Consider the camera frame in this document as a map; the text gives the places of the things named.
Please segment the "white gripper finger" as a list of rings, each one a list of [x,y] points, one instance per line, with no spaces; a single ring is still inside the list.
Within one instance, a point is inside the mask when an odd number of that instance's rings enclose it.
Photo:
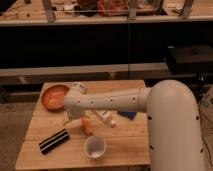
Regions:
[[[80,128],[81,126],[82,126],[82,121],[80,119],[77,119],[77,120],[67,120],[63,124],[63,127],[67,128],[67,129]]]

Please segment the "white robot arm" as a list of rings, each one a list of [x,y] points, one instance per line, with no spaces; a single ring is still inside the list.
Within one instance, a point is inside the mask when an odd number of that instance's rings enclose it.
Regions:
[[[176,80],[151,88],[88,94],[81,82],[64,97],[72,119],[86,110],[144,112],[148,118],[151,171],[205,171],[199,109],[192,91]]]

